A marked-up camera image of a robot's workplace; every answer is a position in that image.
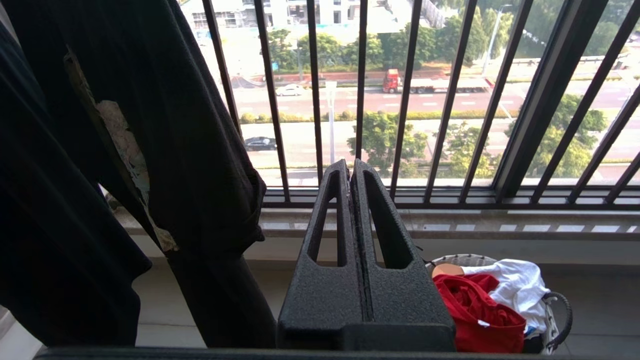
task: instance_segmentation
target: balcony railing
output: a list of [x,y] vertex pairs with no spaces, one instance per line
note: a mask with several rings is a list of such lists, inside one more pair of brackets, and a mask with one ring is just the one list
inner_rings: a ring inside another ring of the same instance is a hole
[[[214,10],[210,0],[203,0],[211,39],[220,69],[221,83],[231,117],[239,126],[239,114],[234,99],[234,90],[225,64],[222,41],[215,21]],[[265,23],[264,5],[261,0],[255,0],[255,13],[260,47],[264,62],[264,75],[269,99],[269,110],[273,123],[273,133],[276,142],[277,158],[280,168],[281,186],[270,186],[265,198],[265,206],[274,208],[309,208],[315,201],[317,185],[305,188],[289,186],[285,148],[280,121],[280,111],[276,100],[276,87],[273,69],[269,55],[269,37]],[[635,156],[619,177],[615,184],[593,185],[589,181],[602,164],[605,155],[618,139],[619,135],[631,119],[638,104],[640,104],[640,87],[633,91],[613,120],[600,144],[593,151],[588,166],[582,172],[575,184],[550,184],[565,153],[570,148],[572,139],[579,132],[585,116],[592,106],[596,95],[610,75],[612,68],[618,61],[620,52],[627,43],[627,39],[634,32],[640,19],[640,1],[634,1],[626,17],[613,38],[608,51],[601,59],[600,66],[595,72],[587,90],[584,92],[575,114],[568,123],[562,137],[557,144],[548,165],[540,176],[537,185],[523,183],[536,150],[543,141],[545,132],[552,121],[554,113],[572,80],[573,73],[580,63],[583,52],[588,46],[591,34],[594,33],[601,14],[605,10],[606,1],[565,1],[562,6],[552,34],[540,58],[540,64],[531,81],[520,113],[515,120],[513,132],[509,137],[506,149],[499,166],[495,171],[489,186],[474,186],[485,144],[492,128],[494,117],[499,109],[500,98],[508,82],[509,71],[514,64],[516,50],[521,41],[521,34],[525,31],[525,23],[529,18],[532,0],[523,0],[517,8],[510,31],[509,40],[504,50],[504,57],[497,79],[493,85],[493,92],[482,120],[475,149],[472,152],[467,174],[461,186],[442,186],[436,184],[436,173],[441,165],[443,153],[446,149],[447,129],[452,120],[452,109],[456,98],[456,90],[461,78],[461,70],[465,61],[465,51],[472,31],[477,0],[467,0],[461,16],[460,37],[456,54],[452,61],[449,74],[444,108],[440,119],[440,127],[433,155],[429,164],[429,175],[422,186],[398,185],[399,171],[403,153],[403,141],[409,99],[413,95],[410,91],[401,94],[397,120],[397,141],[394,162],[391,167],[391,178],[388,190],[398,208],[407,209],[627,209],[640,210],[640,186],[630,185],[629,182],[640,168],[640,153]],[[316,8],[314,0],[307,0],[307,8]],[[411,23],[408,27],[408,50],[406,68],[404,72],[404,89],[411,88],[413,80],[413,64],[416,55],[417,40],[421,18],[422,0],[413,0]],[[360,1],[358,74],[356,99],[355,148],[356,158],[363,156],[363,118],[365,95],[365,65],[367,56],[367,11],[368,0]],[[316,32],[316,13],[310,11],[308,16],[308,53],[310,56],[310,75],[313,104],[313,120],[315,132],[317,180],[323,175],[323,139],[321,131],[321,103],[319,92],[319,54],[317,51],[318,35]]]

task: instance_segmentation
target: black car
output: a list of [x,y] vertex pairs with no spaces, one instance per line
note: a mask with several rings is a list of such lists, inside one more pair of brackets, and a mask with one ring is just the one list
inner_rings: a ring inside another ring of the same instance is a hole
[[276,150],[278,147],[276,145],[276,140],[274,138],[268,138],[266,136],[256,136],[253,138],[246,139],[244,141],[244,148],[247,151],[265,151],[265,150]]

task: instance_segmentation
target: laundry basket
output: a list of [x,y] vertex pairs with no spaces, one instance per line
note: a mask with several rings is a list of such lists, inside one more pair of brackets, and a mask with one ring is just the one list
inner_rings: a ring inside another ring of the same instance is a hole
[[[443,256],[426,263],[426,268],[429,274],[432,273],[433,268],[440,264],[454,264],[459,266],[485,266],[495,263],[497,260],[489,258],[488,256],[475,255],[475,254],[457,254]],[[560,300],[566,307],[566,321],[562,331],[558,331],[556,324],[556,318],[551,310],[551,302],[554,300]],[[569,301],[564,295],[556,292],[549,292],[543,298],[542,301],[545,304],[547,317],[545,323],[547,325],[547,331],[542,334],[543,348],[540,352],[543,355],[551,355],[558,348],[558,346],[566,339],[571,331],[573,323],[573,311]]]

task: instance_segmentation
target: red towel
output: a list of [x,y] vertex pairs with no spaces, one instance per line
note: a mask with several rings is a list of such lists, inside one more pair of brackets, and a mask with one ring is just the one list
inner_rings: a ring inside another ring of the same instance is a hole
[[522,352],[527,322],[491,299],[488,292],[498,286],[496,278],[487,274],[438,275],[433,281],[456,323],[458,351]]

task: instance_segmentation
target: red truck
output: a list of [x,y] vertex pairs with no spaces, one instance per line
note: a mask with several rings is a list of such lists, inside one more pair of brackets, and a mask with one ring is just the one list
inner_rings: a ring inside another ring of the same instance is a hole
[[[446,92],[449,79],[412,79],[411,94]],[[456,92],[487,92],[491,83],[485,78],[459,78]],[[390,94],[403,91],[403,84],[397,69],[388,69],[382,82],[382,91]]]

